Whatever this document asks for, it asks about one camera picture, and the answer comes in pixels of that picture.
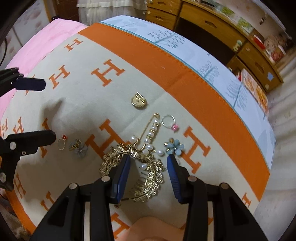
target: bed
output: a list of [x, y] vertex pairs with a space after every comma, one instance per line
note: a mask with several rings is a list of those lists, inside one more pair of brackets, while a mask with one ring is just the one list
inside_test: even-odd
[[[29, 53], [32, 58], [22, 62]], [[45, 79], [47, 86], [42, 92], [12, 91], [0, 98], [1, 136], [43, 129], [57, 135], [53, 145], [21, 158], [15, 188], [7, 192], [29, 232], [69, 183], [99, 178], [110, 147], [140, 136], [156, 112], [160, 120], [174, 116], [180, 129], [173, 132], [160, 124], [155, 149], [165, 150], [170, 138], [180, 140], [185, 146], [180, 165], [206, 183], [229, 183], [250, 212], [255, 211], [272, 165], [272, 127], [241, 82], [191, 41], [128, 16], [90, 27], [57, 19], [17, 53], [8, 67], [15, 66], [26, 76]], [[144, 109], [131, 104], [137, 92], [147, 100]], [[67, 136], [66, 146], [59, 150], [62, 135]], [[84, 158], [68, 151], [77, 138], [88, 148]], [[159, 158], [165, 167], [166, 155]], [[141, 173], [141, 163], [134, 161], [128, 191]], [[174, 198], [165, 169], [161, 175], [164, 182], [148, 201], [110, 206], [115, 238], [145, 216], [184, 227], [187, 206]], [[213, 211], [208, 206], [211, 240]]]

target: drawer handle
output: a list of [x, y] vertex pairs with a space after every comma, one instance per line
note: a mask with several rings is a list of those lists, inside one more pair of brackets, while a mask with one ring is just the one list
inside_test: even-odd
[[260, 64], [258, 64], [257, 62], [255, 62], [255, 65], [256, 65], [256, 67], [259, 69], [259, 71], [260, 71], [262, 74], [264, 74], [264, 69], [263, 69], [263, 67], [262, 67]]
[[209, 21], [205, 21], [205, 23], [207, 25], [210, 25], [212, 28], [217, 28], [217, 26], [215, 24], [213, 24], [212, 22], [209, 22]]
[[160, 21], [163, 21], [163, 18], [162, 17], [156, 16], [155, 18], [157, 18]]

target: pink gemstone ring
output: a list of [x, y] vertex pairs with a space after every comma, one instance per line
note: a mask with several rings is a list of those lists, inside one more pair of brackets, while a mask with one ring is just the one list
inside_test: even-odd
[[[174, 122], [173, 122], [172, 124], [170, 124], [170, 125], [165, 125], [163, 121], [164, 121], [164, 119], [167, 118], [167, 117], [172, 118]], [[165, 128], [171, 129], [171, 130], [173, 130], [174, 132], [176, 132], [176, 131], [179, 130], [179, 125], [176, 123], [176, 120], [175, 120], [175, 118], [174, 118], [172, 115], [165, 115], [165, 116], [163, 116], [162, 119], [161, 119], [161, 123], [163, 124], [163, 126], [164, 126]]]

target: pink blanket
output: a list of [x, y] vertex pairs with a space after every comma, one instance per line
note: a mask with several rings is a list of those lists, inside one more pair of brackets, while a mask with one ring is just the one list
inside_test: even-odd
[[[56, 46], [86, 27], [82, 23], [60, 18], [52, 21], [17, 52], [6, 68], [18, 67], [26, 77]], [[0, 119], [15, 92], [13, 89], [0, 97]]]

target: wooden drawer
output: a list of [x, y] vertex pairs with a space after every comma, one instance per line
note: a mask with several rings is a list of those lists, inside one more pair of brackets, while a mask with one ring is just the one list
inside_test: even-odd
[[156, 8], [174, 15], [178, 15], [180, 0], [148, 0], [148, 7]]
[[156, 10], [153, 8], [148, 8], [146, 20], [166, 27], [170, 30], [174, 29], [174, 25], [177, 17], [175, 15]]
[[270, 92], [281, 84], [269, 62], [250, 42], [243, 46], [238, 56], [253, 72], [266, 92]]
[[225, 23], [223, 20], [214, 16], [213, 14], [192, 4], [186, 2], [183, 3], [180, 17], [203, 28], [232, 50], [238, 40], [240, 40], [242, 43], [246, 41], [246, 38], [229, 24]]
[[248, 69], [248, 67], [240, 61], [239, 58], [237, 58], [236, 56], [234, 56], [229, 63], [227, 64], [228, 68], [231, 68], [230, 71], [237, 76], [237, 74], [239, 72], [241, 72], [243, 69], [245, 69], [246, 71], [248, 71], [250, 73], [250, 75], [254, 78], [254, 80], [258, 83], [259, 86], [261, 86], [261, 83], [257, 80], [257, 78], [255, 77], [255, 75], [253, 75], [253, 73]]

